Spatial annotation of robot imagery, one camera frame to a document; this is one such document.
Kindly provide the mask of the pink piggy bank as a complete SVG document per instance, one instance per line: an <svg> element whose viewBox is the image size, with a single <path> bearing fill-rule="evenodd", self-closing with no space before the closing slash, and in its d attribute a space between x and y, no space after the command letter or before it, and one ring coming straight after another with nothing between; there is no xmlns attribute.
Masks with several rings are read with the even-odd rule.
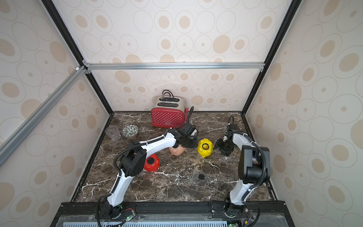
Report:
<svg viewBox="0 0 363 227"><path fill-rule="evenodd" d="M174 147L169 147L169 151L171 153L171 155L173 156L179 156L181 155L184 151L186 150L186 148L182 147L182 146L178 146L177 148Z"/></svg>

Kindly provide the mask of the yellow piggy bank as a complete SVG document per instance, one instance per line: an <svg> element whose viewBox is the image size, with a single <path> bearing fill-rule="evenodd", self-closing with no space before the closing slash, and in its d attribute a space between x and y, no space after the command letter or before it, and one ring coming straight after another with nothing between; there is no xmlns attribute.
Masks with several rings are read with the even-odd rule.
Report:
<svg viewBox="0 0 363 227"><path fill-rule="evenodd" d="M213 143L209 139L202 139L198 143L198 153L202 158L210 156L213 152Z"/></svg>

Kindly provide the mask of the red piggy bank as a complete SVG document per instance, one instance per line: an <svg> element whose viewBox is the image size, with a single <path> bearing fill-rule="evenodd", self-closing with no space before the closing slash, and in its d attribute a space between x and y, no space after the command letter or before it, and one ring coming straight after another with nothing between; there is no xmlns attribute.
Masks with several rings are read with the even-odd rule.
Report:
<svg viewBox="0 0 363 227"><path fill-rule="evenodd" d="M145 160L144 169L148 172L156 172L159 166L160 160L156 154L153 154Z"/></svg>

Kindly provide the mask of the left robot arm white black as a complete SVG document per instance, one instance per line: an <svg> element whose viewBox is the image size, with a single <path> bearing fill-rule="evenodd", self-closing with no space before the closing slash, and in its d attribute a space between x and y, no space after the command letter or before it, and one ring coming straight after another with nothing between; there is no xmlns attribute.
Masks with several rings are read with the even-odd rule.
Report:
<svg viewBox="0 0 363 227"><path fill-rule="evenodd" d="M128 147L113 160L117 178L109 194L99 197L96 219L100 220L101 212L105 212L108 218L116 218L120 215L119 206L122 205L134 177L144 170L147 158L169 147L196 148L198 133L194 125L186 122L177 128L168 129L166 133L151 140L131 141Z"/></svg>

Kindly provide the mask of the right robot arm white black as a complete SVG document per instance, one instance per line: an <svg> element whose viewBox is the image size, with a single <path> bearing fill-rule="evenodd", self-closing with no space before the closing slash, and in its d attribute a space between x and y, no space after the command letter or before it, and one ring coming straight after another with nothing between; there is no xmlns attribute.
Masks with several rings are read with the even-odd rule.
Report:
<svg viewBox="0 0 363 227"><path fill-rule="evenodd" d="M270 179L270 152L261 147L237 124L229 123L225 136L216 141L216 147L223 156L232 154L235 148L241 150L238 164L238 177L233 190L225 200L225 214L229 218L237 216L236 209L244 212L244 207L252 193Z"/></svg>

